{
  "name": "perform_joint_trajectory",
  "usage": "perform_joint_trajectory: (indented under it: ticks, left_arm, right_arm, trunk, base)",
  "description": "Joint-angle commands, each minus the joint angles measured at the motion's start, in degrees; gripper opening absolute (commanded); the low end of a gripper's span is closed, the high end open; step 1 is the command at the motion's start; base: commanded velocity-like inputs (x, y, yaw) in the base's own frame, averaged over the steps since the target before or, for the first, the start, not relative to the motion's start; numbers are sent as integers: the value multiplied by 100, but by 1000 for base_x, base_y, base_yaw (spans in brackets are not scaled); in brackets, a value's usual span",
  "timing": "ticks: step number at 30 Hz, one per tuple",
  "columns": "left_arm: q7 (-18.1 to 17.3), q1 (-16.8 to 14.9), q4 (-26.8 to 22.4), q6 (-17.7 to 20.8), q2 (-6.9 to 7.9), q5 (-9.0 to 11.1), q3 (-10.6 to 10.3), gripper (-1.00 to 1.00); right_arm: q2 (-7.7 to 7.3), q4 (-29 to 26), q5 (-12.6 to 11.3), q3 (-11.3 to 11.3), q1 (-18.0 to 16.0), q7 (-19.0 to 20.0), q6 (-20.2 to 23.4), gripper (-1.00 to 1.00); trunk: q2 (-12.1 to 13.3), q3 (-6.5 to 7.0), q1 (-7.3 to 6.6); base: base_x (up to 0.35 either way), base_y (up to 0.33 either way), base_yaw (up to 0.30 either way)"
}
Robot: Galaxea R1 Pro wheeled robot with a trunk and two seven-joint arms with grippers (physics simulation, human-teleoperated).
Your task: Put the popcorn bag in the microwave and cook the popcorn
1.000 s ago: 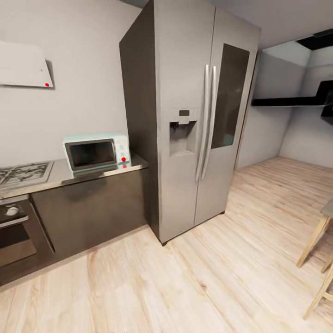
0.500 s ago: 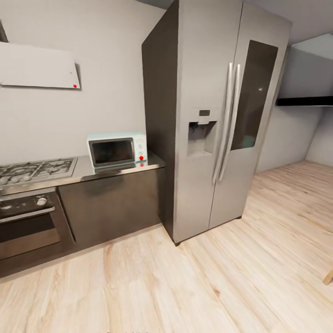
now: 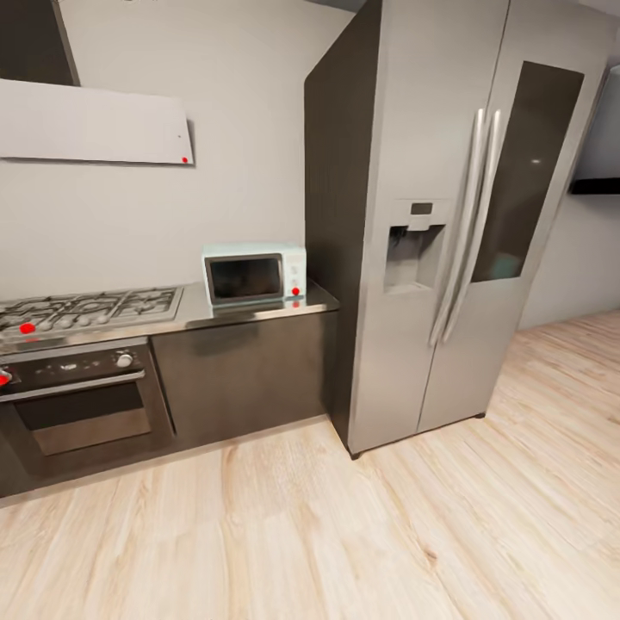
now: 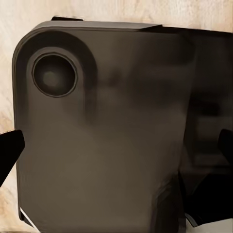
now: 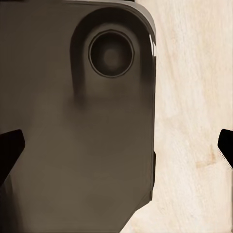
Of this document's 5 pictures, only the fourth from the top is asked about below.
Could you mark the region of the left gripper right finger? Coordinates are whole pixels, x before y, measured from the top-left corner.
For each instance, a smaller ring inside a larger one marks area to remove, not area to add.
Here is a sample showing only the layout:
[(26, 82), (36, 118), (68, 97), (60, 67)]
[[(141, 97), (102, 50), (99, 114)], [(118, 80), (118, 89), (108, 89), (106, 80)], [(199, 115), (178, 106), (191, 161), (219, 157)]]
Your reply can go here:
[(217, 146), (233, 168), (233, 131), (221, 129)]

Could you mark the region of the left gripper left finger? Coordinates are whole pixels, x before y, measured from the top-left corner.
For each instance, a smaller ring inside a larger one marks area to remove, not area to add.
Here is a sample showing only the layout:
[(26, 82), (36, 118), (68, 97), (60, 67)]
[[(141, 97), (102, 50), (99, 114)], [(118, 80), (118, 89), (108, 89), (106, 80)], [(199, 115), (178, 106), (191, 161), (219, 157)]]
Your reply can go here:
[(25, 148), (21, 129), (0, 134), (0, 187)]

